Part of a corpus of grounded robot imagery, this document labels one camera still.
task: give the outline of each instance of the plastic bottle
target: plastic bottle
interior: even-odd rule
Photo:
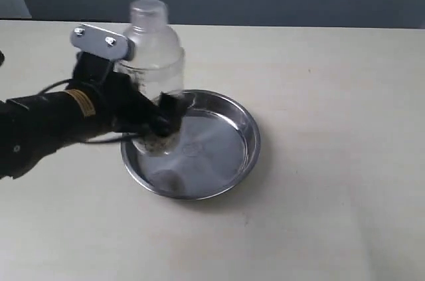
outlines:
[[[131,25],[124,35],[135,43],[135,56],[118,63],[116,70],[129,74],[140,92],[154,102],[161,92],[178,94],[183,89],[185,51],[168,25],[166,4],[137,0],[130,7]],[[139,152],[157,156],[170,153],[178,141],[179,134],[168,138],[150,135],[133,143]]]

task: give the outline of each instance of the bolt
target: bolt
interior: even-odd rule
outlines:
[[[74,33],[76,34],[77,37],[82,37],[84,35],[84,29],[82,27],[76,27],[74,29]]]
[[[115,43],[117,43],[117,40],[114,39],[113,37],[106,37],[105,42],[107,42],[109,47],[112,47],[115,45]]]

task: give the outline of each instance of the table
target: table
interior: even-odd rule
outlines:
[[[68,78],[75,25],[0,21],[0,98]],[[178,202],[139,186],[118,146],[63,149],[0,182],[0,279],[424,280],[425,32],[175,29],[186,87],[257,119],[255,170]]]

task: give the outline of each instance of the transparent lid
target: transparent lid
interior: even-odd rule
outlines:
[[[168,25],[167,5],[160,0],[136,0],[130,5],[133,28],[155,32]]]

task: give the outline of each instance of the stainless steel dish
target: stainless steel dish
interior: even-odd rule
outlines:
[[[260,153],[254,118],[234,100],[206,90],[185,90],[191,107],[180,142],[168,155],[140,154],[124,142],[121,153],[131,176],[165,197],[197,200],[220,195],[240,183]]]

